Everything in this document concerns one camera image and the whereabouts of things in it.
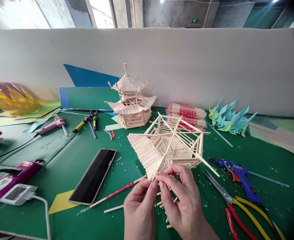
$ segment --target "purple stick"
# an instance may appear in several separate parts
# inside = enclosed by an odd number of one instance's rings
[[[94,138],[96,138],[96,135],[95,135],[95,133],[94,133],[93,127],[91,126],[91,124],[90,124],[89,121],[88,121],[88,124],[89,124],[89,126],[90,126],[91,131],[93,132]]]
[[[104,129],[104,131],[105,131],[106,133],[108,133],[108,134],[109,134],[109,136],[110,136],[110,140],[113,140],[113,136],[111,135],[111,133],[110,133],[110,132],[108,132],[106,129]]]

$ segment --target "red-handled pliers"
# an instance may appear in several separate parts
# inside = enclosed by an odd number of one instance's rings
[[[231,231],[231,234],[233,235],[235,240],[239,240],[236,230],[234,228],[234,224],[233,224],[233,220],[231,215],[234,216],[236,222],[238,223],[238,225],[241,227],[242,230],[244,230],[244,232],[250,237],[251,240],[257,240],[257,238],[255,238],[255,236],[245,227],[245,225],[240,221],[240,219],[238,218],[237,214],[235,213],[234,207],[233,207],[233,203],[237,204],[237,205],[241,205],[241,203],[239,203],[236,199],[232,198],[225,189],[222,188],[222,186],[213,178],[212,175],[210,175],[210,173],[206,170],[206,172],[204,172],[204,174],[208,177],[208,179],[211,181],[211,183],[217,188],[217,190],[219,191],[219,193],[222,195],[222,197],[225,199],[225,201],[227,202],[227,206],[229,209],[225,209],[226,210],[226,215],[227,215],[227,221],[228,221],[228,225]]]

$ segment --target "white partition wall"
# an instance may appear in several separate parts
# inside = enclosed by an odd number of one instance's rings
[[[236,110],[294,116],[294,29],[0,30],[0,81],[58,100],[74,86],[63,64],[148,81],[154,105],[204,109],[238,100]]]

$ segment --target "pink glue gun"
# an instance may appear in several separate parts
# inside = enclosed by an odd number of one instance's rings
[[[43,134],[49,132],[50,130],[53,130],[56,127],[62,127],[65,135],[68,136],[67,131],[64,127],[65,125],[66,125],[66,123],[62,119],[62,117],[57,115],[57,116],[55,116],[55,120],[51,124],[48,124],[46,127],[37,130],[36,133],[39,135],[43,135]]]

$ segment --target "pink device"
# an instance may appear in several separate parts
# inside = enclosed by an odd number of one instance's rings
[[[12,176],[10,174],[3,176],[0,179],[0,199],[16,184],[27,183],[31,179],[31,177],[34,176],[43,167],[43,165],[37,163],[42,161],[43,160],[38,159],[35,162],[21,162],[17,167],[14,168],[22,170],[21,173],[19,173],[17,176]]]
[[[62,127],[64,125],[66,125],[65,121],[62,119],[61,116],[57,115],[55,116],[55,120],[51,124],[48,124],[46,127],[37,130],[36,133],[42,135],[46,132],[49,132],[50,130],[53,130],[56,127]]]

